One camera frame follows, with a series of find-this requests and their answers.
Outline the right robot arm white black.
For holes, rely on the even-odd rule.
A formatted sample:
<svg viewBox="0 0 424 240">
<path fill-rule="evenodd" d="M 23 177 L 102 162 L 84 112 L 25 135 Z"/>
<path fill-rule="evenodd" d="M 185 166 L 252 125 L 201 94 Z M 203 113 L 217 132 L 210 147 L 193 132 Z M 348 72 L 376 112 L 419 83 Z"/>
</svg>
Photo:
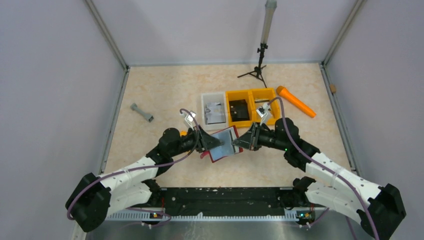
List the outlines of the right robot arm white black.
<svg viewBox="0 0 424 240">
<path fill-rule="evenodd" d="M 406 217 L 397 187 L 370 182 L 340 166 L 301 139 L 298 127 L 288 117 L 278 119 L 274 129 L 254 122 L 232 145 L 250 151 L 261 147 L 284 151 L 291 166 L 308 174 L 293 182 L 297 205 L 312 203 L 334 210 L 357 222 L 376 240 L 389 240 Z"/>
</svg>

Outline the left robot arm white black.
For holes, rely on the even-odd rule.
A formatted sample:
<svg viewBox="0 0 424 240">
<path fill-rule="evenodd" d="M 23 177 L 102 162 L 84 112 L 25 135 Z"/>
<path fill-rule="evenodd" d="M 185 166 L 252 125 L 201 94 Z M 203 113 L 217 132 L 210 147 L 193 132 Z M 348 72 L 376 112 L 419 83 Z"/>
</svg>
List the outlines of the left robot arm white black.
<svg viewBox="0 0 424 240">
<path fill-rule="evenodd" d="M 161 198 L 154 178 L 176 163 L 173 157 L 203 153 L 223 144 L 201 127 L 190 128 L 185 135 L 167 128 L 158 144 L 136 162 L 109 174 L 84 175 L 65 203 L 67 217 L 89 233 L 118 211 L 140 204 L 154 207 Z"/>
</svg>

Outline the red leather card holder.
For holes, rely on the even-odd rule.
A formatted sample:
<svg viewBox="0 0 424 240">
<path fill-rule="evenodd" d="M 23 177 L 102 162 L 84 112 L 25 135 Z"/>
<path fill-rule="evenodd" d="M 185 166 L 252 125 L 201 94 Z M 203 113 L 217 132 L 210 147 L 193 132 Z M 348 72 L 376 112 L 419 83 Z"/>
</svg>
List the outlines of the red leather card holder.
<svg viewBox="0 0 424 240">
<path fill-rule="evenodd" d="M 201 153 L 200 159 L 209 157 L 211 162 L 215 163 L 223 158 L 243 152 L 241 147 L 232 144 L 232 142 L 239 137 L 238 130 L 234 125 L 214 132 L 211 136 L 223 141 L 224 144 Z"/>
</svg>

